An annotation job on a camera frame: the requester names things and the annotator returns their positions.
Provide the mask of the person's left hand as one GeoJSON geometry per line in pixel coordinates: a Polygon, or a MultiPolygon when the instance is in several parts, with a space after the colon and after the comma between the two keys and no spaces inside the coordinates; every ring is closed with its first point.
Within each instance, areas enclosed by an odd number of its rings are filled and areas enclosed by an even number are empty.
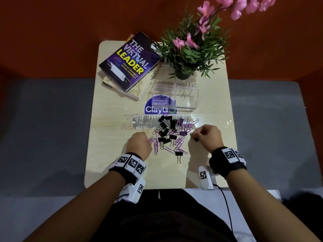
{"type": "Polygon", "coordinates": [[[141,133],[145,132],[136,132],[132,135],[126,144],[125,152],[137,154],[143,161],[145,161],[151,152],[143,152],[143,149],[141,148],[141,133]]]}

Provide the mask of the pile of black binder clips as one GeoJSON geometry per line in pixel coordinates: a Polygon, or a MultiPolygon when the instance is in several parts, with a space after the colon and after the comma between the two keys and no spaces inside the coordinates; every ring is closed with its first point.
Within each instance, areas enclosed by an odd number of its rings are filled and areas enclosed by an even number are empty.
{"type": "Polygon", "coordinates": [[[172,115],[161,115],[158,119],[159,127],[156,128],[156,143],[157,150],[165,150],[176,156],[176,163],[181,164],[181,159],[184,154],[187,154],[183,149],[184,138],[186,132],[181,131],[183,124],[182,118],[174,118],[172,115]]]}

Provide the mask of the person's right hand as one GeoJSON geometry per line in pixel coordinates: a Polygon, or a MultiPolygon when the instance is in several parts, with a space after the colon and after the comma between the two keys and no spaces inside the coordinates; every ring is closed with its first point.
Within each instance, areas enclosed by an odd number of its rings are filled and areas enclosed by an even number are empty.
{"type": "Polygon", "coordinates": [[[209,134],[206,142],[201,143],[205,150],[207,150],[210,154],[214,152],[214,150],[224,147],[223,139],[220,130],[217,126],[209,125],[209,134]]]}

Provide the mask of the black right wristband with markers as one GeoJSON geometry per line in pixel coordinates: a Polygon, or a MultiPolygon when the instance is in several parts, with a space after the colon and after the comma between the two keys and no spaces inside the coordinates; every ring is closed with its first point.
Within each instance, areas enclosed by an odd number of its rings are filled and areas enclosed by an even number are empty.
{"type": "Polygon", "coordinates": [[[245,169],[246,161],[237,149],[219,147],[211,153],[209,165],[214,174],[219,174],[224,179],[234,170],[245,169]]]}

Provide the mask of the person's left forearm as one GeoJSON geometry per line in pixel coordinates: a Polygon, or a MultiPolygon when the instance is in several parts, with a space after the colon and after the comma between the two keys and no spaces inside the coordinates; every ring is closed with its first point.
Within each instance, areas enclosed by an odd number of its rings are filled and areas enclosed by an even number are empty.
{"type": "Polygon", "coordinates": [[[23,242],[88,242],[126,185],[110,171],[55,212],[23,242]]]}

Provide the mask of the clear plastic organizer box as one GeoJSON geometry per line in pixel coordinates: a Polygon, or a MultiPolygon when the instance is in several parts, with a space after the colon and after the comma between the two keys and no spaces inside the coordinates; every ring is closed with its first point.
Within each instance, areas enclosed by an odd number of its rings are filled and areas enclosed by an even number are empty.
{"type": "Polygon", "coordinates": [[[185,80],[175,75],[169,63],[162,62],[156,67],[148,91],[148,99],[154,95],[166,95],[176,101],[177,114],[189,113],[199,106],[199,88],[197,74],[193,73],[185,80]]]}

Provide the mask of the purple book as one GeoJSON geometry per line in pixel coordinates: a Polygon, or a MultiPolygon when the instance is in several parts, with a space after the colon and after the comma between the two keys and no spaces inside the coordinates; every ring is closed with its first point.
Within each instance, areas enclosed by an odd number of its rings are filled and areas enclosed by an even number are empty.
{"type": "Polygon", "coordinates": [[[138,32],[100,63],[99,68],[127,93],[162,60],[156,49],[150,37],[138,32]]]}

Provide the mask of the person's right forearm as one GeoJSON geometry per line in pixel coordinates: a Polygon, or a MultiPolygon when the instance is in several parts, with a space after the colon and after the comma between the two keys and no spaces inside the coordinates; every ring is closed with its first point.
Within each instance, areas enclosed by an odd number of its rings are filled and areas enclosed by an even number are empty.
{"type": "Polygon", "coordinates": [[[231,171],[226,181],[257,242],[321,242],[247,170],[231,171]]]}

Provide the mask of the clear plastic lid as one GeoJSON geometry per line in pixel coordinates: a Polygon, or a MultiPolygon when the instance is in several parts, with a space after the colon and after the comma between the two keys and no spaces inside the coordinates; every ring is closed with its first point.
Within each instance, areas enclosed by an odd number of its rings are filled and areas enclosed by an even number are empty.
{"type": "Polygon", "coordinates": [[[133,114],[125,115],[125,122],[122,124],[122,130],[147,130],[156,129],[160,126],[159,119],[162,117],[172,117],[172,119],[183,119],[183,125],[197,124],[199,119],[192,117],[191,114],[133,114]]]}

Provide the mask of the person's black garment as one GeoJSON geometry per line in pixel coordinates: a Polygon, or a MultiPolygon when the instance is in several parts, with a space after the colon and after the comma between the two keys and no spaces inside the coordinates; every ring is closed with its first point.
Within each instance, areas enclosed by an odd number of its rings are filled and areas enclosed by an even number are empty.
{"type": "Polygon", "coordinates": [[[90,242],[237,242],[229,226],[183,189],[144,190],[112,205],[90,242]]]}

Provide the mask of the round blue sticker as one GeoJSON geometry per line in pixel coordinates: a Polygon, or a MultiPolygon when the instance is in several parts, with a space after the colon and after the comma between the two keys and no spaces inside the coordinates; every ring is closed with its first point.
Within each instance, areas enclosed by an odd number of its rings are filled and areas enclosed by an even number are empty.
{"type": "Polygon", "coordinates": [[[144,114],[177,114],[176,101],[166,95],[154,95],[147,100],[144,114]]]}

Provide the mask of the pile of purple paper clips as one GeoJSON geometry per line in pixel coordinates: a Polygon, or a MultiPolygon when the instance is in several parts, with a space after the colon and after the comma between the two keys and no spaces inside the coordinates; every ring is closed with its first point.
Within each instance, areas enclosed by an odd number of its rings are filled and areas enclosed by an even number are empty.
{"type": "MultiPolygon", "coordinates": [[[[196,124],[187,124],[187,125],[182,125],[182,127],[180,128],[181,131],[184,131],[186,132],[186,136],[185,138],[193,132],[193,130],[196,129],[196,124]]],[[[156,143],[156,129],[153,130],[152,132],[152,136],[149,138],[149,141],[152,143],[152,149],[153,149],[153,153],[154,155],[157,155],[158,152],[160,150],[158,150],[157,154],[155,154],[156,150],[157,150],[157,147],[155,146],[155,143],[156,143]]]]}

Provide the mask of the potted plant with pink flowers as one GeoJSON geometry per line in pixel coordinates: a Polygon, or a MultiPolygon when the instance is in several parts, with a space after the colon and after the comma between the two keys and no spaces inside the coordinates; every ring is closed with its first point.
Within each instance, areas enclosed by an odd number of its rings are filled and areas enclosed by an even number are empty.
{"type": "Polygon", "coordinates": [[[242,12],[247,14],[256,11],[264,12],[275,4],[276,0],[215,0],[214,7],[208,0],[197,8],[197,18],[193,14],[184,16],[177,31],[168,29],[161,37],[161,42],[154,43],[156,51],[170,67],[174,69],[169,79],[186,80],[194,72],[200,72],[202,77],[208,77],[219,68],[214,63],[223,63],[228,57],[226,33],[219,27],[221,18],[219,12],[230,10],[231,19],[237,20],[242,12]]]}

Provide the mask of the beige map cover book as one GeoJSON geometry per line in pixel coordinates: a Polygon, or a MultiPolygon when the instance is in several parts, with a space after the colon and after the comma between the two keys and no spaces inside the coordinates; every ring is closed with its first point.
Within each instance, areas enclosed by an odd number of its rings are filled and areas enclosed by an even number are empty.
{"type": "MultiPolygon", "coordinates": [[[[117,46],[113,46],[113,49],[118,50],[119,48],[117,48],[117,46]]],[[[105,59],[99,59],[99,64],[102,63],[105,59]]],[[[152,69],[152,71],[150,71],[149,73],[147,73],[143,79],[141,81],[139,81],[132,89],[130,89],[127,93],[124,92],[122,89],[120,89],[100,68],[99,68],[99,73],[100,76],[102,76],[102,82],[103,84],[109,86],[110,88],[113,88],[115,91],[119,91],[121,93],[124,93],[132,98],[134,98],[135,100],[141,100],[143,93],[145,92],[145,90],[148,87],[148,84],[150,82],[150,79],[152,78],[153,72],[154,72],[155,68],[152,69]]]]}

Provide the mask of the black wristband with markers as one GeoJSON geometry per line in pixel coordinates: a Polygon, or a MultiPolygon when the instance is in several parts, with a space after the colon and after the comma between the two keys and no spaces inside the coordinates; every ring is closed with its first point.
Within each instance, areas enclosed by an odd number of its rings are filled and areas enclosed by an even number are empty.
{"type": "Polygon", "coordinates": [[[211,153],[209,165],[214,174],[219,174],[224,179],[234,170],[245,169],[246,161],[237,149],[219,147],[211,153]]]}
{"type": "Polygon", "coordinates": [[[126,185],[135,185],[142,177],[145,169],[146,164],[141,157],[135,153],[128,152],[120,155],[109,166],[108,172],[115,171],[125,179],[126,185]]]}

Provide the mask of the black left wristband with markers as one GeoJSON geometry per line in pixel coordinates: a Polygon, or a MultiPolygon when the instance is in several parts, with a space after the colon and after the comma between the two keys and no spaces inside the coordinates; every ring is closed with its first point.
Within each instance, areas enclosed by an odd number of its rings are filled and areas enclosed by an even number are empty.
{"type": "Polygon", "coordinates": [[[146,164],[141,157],[135,153],[128,152],[120,155],[109,166],[108,172],[115,171],[125,179],[126,185],[135,185],[142,177],[145,169],[146,164]]]}

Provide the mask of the person's white garment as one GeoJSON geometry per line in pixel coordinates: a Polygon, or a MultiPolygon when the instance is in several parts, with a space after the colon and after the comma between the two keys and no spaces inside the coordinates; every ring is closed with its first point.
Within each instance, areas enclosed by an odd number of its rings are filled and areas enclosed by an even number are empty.
{"type": "Polygon", "coordinates": [[[201,188],[186,188],[184,191],[199,204],[220,217],[229,228],[232,225],[233,234],[238,242],[256,242],[229,189],[225,188],[221,192],[217,187],[209,191],[201,188]]]}

